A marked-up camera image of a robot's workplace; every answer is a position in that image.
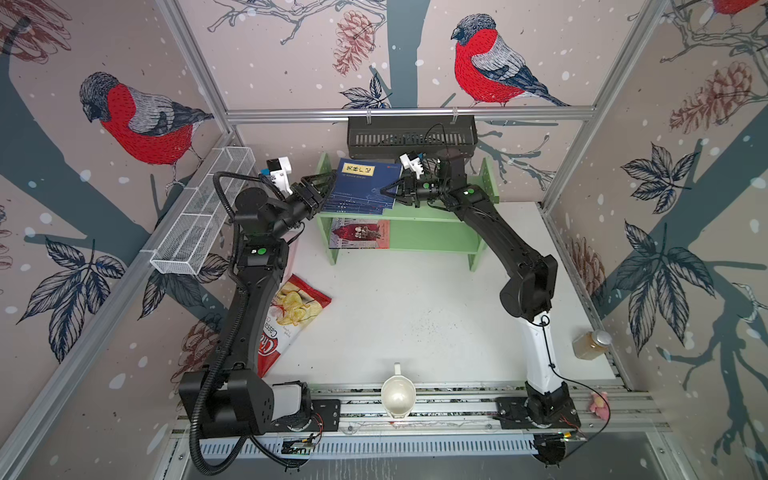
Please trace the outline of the pink red illustrated book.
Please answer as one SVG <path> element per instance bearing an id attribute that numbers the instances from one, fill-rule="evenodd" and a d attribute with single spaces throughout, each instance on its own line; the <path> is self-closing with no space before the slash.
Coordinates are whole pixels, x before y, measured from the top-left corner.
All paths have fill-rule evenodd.
<path id="1" fill-rule="evenodd" d="M 331 222 L 329 248 L 388 249 L 390 247 L 390 221 L 335 218 Z"/>

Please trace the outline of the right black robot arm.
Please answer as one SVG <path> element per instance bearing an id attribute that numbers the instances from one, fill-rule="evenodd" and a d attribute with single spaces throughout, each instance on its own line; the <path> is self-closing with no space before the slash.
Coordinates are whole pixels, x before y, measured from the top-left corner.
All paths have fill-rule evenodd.
<path id="1" fill-rule="evenodd" d="M 557 260 L 539 253 L 502 218 L 485 190 L 468 180 L 461 157 L 430 162 L 403 154 L 399 162 L 401 178 L 381 193 L 407 206 L 436 203 L 438 210 L 455 215 L 479 235 L 508 275 L 499 294 L 502 307 L 528 323 L 524 328 L 527 388 L 540 397 L 554 394 L 562 386 L 553 370 L 548 332 Z"/>

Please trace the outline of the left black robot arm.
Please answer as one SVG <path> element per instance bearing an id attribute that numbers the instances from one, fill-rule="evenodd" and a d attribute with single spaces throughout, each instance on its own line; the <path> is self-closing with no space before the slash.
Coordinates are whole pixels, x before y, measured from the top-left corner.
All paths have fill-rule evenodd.
<path id="1" fill-rule="evenodd" d="M 266 383 L 258 373 L 258 347 L 288 265 L 285 236 L 322 210 L 335 183 L 333 172 L 306 176 L 283 196 L 263 175 L 214 174 L 215 192 L 234 227 L 227 274 L 236 292 L 208 359 L 179 385 L 191 439 L 249 438 L 311 423 L 307 386 Z"/>

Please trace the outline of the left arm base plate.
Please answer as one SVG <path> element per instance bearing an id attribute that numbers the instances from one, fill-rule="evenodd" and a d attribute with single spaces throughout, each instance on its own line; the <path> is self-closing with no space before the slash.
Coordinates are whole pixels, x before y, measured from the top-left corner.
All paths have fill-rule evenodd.
<path id="1" fill-rule="evenodd" d="M 341 418 L 341 401 L 338 399 L 313 400 L 306 417 L 287 424 L 291 432 L 337 432 Z"/>

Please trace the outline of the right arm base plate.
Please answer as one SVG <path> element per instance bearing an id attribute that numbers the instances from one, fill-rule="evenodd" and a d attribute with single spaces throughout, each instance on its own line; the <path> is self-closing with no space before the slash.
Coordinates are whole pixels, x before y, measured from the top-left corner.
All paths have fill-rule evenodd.
<path id="1" fill-rule="evenodd" d="M 551 403 L 526 397 L 497 397 L 496 414 L 504 430 L 558 429 L 576 430 L 581 421 L 574 402 L 568 398 Z"/>

